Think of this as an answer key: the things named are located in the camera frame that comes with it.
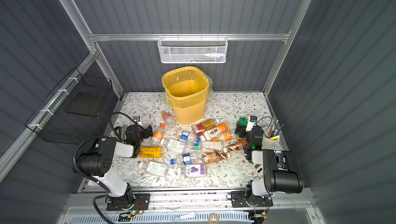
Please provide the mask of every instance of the trash bin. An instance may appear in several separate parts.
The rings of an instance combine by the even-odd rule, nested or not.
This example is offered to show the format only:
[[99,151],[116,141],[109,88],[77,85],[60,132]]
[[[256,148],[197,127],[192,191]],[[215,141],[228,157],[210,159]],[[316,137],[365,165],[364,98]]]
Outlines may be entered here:
[[182,125],[204,117],[205,105],[211,91],[211,79],[196,67],[172,70],[162,77],[165,102],[170,105]]

